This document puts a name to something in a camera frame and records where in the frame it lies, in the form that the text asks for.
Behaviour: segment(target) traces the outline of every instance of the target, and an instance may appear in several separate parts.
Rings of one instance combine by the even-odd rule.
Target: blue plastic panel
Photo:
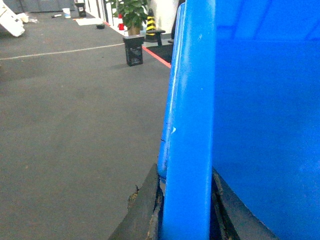
[[[167,166],[170,156],[170,136],[173,129],[174,109],[176,107],[177,91],[179,85],[180,62],[183,47],[183,29],[185,26],[185,4],[182,4],[177,11],[176,31],[172,51],[171,72],[168,86],[168,94],[163,119],[163,129],[158,155],[158,173],[162,180],[167,178]]]
[[[314,26],[314,29],[309,33],[309,35],[306,37],[307,40],[320,40],[320,20],[318,23]]]
[[[217,43],[213,165],[282,240],[320,239],[320,42]]]
[[[318,0],[217,0],[218,39],[297,41],[320,38]],[[226,34],[226,28],[233,29]]]
[[[163,139],[168,141],[163,240],[208,240],[215,83],[215,0],[187,0],[178,24]]]

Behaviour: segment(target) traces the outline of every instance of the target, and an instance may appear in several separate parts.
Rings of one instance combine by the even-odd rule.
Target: black floor mat
[[[171,63],[172,60],[172,51],[173,51],[173,45],[162,45],[162,46],[150,46],[147,47],[151,52],[158,55],[160,58],[165,60],[168,63]]]

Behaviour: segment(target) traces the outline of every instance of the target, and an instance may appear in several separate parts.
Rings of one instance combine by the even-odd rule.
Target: plant pot
[[[130,29],[128,29],[128,35],[139,35],[140,34],[140,27],[132,26]]]

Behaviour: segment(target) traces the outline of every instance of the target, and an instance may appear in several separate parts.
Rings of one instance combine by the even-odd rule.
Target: doormat
[[[173,48],[174,46],[172,44],[147,47],[148,50],[150,50],[155,55],[159,56],[168,63],[171,63]]]
[[[79,26],[84,25],[96,25],[96,24],[102,24],[103,21],[99,18],[79,18],[75,20]]]

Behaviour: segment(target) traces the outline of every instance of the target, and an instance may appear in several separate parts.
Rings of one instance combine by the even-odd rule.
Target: blue container
[[[320,239],[320,2],[217,0],[214,159],[282,240]]]

